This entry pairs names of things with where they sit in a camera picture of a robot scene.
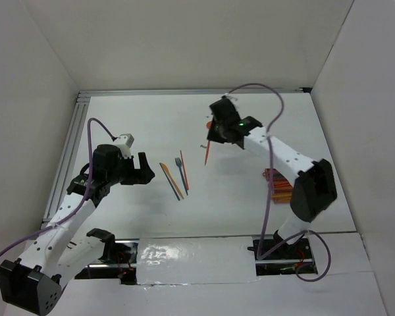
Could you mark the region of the orange spoon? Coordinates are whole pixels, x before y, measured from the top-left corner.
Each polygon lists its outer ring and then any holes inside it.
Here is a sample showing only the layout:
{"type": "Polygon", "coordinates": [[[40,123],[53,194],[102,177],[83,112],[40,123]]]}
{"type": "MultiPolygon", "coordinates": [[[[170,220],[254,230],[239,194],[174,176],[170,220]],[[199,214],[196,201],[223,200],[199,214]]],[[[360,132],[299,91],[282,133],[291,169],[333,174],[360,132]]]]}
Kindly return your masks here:
{"type": "MultiPolygon", "coordinates": [[[[211,121],[209,121],[209,122],[206,124],[206,127],[207,127],[207,129],[208,129],[208,134],[209,134],[209,132],[211,131],[211,125],[212,125],[212,122],[211,122],[211,121]]],[[[210,145],[211,145],[211,141],[210,141],[209,138],[207,137],[207,147],[206,147],[206,151],[205,151],[205,160],[204,160],[204,165],[205,165],[205,166],[207,165],[208,158],[209,158],[210,145]]]]}

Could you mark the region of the yellow knife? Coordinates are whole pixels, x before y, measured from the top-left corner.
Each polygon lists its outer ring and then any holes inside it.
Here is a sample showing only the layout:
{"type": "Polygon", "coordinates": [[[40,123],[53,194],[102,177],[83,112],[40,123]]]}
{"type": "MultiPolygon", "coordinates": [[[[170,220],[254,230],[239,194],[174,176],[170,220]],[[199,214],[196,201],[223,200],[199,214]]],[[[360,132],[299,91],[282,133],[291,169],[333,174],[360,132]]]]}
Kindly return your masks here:
{"type": "Polygon", "coordinates": [[[167,168],[166,170],[168,172],[168,175],[171,178],[172,183],[174,184],[174,187],[175,187],[176,191],[178,192],[178,195],[180,196],[180,199],[184,199],[184,195],[182,194],[182,192],[181,192],[180,188],[178,187],[177,183],[174,181],[174,178],[172,177],[172,175],[171,175],[171,173],[170,173],[170,171],[169,171],[167,166],[166,166],[166,168],[167,168]]]}

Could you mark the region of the blue fork handle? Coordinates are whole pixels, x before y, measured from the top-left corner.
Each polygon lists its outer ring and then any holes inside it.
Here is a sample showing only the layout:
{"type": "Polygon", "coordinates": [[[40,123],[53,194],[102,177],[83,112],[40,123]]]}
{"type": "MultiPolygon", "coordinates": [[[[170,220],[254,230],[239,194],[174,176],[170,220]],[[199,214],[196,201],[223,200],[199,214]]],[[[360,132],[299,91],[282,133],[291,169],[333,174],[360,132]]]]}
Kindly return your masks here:
{"type": "Polygon", "coordinates": [[[174,159],[174,162],[175,162],[175,164],[176,164],[176,166],[177,166],[177,168],[178,168],[178,170],[179,170],[180,177],[181,177],[181,179],[182,179],[182,184],[183,184],[185,193],[186,193],[186,195],[188,195],[188,187],[187,187],[186,179],[185,179],[185,177],[184,177],[184,173],[183,173],[183,170],[182,170],[182,161],[181,161],[181,159],[180,159],[179,157],[176,157],[176,158],[174,159]]]}

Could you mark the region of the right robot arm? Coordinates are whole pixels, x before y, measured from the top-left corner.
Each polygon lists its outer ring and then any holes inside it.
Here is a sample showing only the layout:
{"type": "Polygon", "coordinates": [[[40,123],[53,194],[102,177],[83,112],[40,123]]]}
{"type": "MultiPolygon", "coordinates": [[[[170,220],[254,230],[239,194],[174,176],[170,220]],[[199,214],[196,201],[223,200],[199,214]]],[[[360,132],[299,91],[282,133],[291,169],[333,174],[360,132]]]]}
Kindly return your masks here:
{"type": "Polygon", "coordinates": [[[234,144],[260,158],[278,171],[292,185],[291,214],[276,231],[275,253],[288,258],[297,250],[297,240],[308,230],[314,219],[337,199],[332,165],[326,160],[316,161],[297,152],[270,133],[270,129],[284,111],[280,100],[279,114],[263,126],[257,119],[241,118],[235,105],[226,96],[209,106],[213,115],[207,134],[210,142],[234,144]]]}

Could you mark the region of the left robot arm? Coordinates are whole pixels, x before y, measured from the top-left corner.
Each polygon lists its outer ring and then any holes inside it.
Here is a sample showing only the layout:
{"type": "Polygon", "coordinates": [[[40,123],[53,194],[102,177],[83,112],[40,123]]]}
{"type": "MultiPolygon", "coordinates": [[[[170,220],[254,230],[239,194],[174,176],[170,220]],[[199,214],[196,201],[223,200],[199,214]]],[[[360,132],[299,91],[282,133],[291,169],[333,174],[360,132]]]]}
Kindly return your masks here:
{"type": "Polygon", "coordinates": [[[149,184],[155,174],[144,152],[140,166],[124,157],[117,145],[103,144],[92,154],[92,173],[82,167],[72,179],[59,210],[31,246],[16,260],[0,264],[0,291],[4,302],[34,315],[48,315],[67,284],[94,261],[116,264],[130,258],[130,247],[115,235],[93,228],[77,238],[76,232],[109,195],[112,186],[149,184]]]}

